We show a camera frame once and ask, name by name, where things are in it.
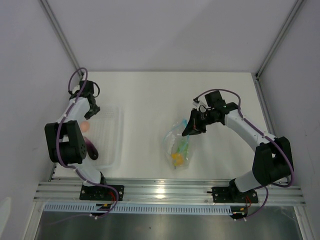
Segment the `yellow toy lemon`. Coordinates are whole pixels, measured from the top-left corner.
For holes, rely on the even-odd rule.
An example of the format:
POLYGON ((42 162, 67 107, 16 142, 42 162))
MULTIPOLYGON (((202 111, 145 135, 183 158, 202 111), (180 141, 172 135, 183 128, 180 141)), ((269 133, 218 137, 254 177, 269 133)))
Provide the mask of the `yellow toy lemon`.
POLYGON ((181 153, 172 153, 170 156, 174 167, 182 166, 184 164, 185 159, 181 153))

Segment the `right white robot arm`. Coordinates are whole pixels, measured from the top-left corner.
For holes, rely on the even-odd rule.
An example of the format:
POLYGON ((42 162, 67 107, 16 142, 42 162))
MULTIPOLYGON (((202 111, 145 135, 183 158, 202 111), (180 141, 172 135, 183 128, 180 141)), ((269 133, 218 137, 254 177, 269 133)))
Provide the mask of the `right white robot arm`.
POLYGON ((226 102, 222 92, 222 89, 203 92, 206 103, 198 96, 193 99, 195 107, 182 136, 205 133, 208 125, 220 123, 237 133, 254 151, 252 169, 229 183, 228 196, 234 202, 241 201, 252 189, 268 185, 290 187, 295 179, 290 141, 256 127, 242 113, 241 97, 234 93, 238 102, 226 102))

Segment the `peach coloured egg toy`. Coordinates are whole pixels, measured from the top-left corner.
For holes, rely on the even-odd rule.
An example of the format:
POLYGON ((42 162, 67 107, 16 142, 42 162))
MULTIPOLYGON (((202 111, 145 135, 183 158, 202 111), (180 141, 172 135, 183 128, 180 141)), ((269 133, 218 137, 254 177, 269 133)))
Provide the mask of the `peach coloured egg toy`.
POLYGON ((87 132, 90 129, 90 123, 88 121, 81 122, 80 129, 83 133, 87 132))

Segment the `purple toy eggplant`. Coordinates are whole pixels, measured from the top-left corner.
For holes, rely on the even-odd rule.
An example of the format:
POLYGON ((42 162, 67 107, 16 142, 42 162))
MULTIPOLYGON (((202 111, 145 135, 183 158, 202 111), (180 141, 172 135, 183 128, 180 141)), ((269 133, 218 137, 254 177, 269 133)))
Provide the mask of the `purple toy eggplant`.
POLYGON ((98 152, 97 148, 94 146, 94 144, 87 137, 84 136, 83 138, 84 138, 84 142, 86 144, 88 156, 93 161, 97 160, 99 157, 99 152, 98 152))

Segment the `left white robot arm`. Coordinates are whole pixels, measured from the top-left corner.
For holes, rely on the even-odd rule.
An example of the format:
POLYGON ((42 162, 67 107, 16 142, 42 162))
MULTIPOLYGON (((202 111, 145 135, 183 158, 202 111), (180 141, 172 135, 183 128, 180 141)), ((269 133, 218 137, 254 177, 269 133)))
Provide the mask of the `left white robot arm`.
POLYGON ((104 175, 91 163, 99 153, 81 130, 81 124, 101 110, 96 103, 97 86, 90 80, 80 81, 71 91, 66 110, 57 121, 46 124, 44 132, 50 160, 73 170, 84 186, 91 187, 91 194, 97 200, 103 200, 108 196, 109 188, 105 185, 104 175))

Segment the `clear zip top bag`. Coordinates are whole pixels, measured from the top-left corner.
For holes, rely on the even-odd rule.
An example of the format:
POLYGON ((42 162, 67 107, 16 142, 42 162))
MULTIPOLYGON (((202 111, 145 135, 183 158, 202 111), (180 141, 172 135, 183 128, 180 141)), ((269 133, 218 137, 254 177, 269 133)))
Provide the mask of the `clear zip top bag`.
POLYGON ((174 124, 172 128, 165 134, 162 140, 162 147, 164 150, 165 157, 171 168, 174 170, 187 169, 190 164, 190 137, 188 135, 182 136, 182 133, 187 126, 187 123, 187 120, 183 118, 180 122, 174 124), (184 164, 181 166, 174 167, 171 154, 177 152, 178 143, 180 140, 188 141, 188 152, 187 154, 182 154, 184 157, 184 164))

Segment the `green toy vegetable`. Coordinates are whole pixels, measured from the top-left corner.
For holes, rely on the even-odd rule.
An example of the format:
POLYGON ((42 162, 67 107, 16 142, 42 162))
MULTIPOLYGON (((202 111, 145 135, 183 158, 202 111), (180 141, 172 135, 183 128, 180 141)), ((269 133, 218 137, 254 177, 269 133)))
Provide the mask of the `green toy vegetable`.
POLYGON ((178 143, 176 152, 178 154, 186 155, 188 153, 188 149, 189 149, 189 141, 185 139, 181 139, 178 143))

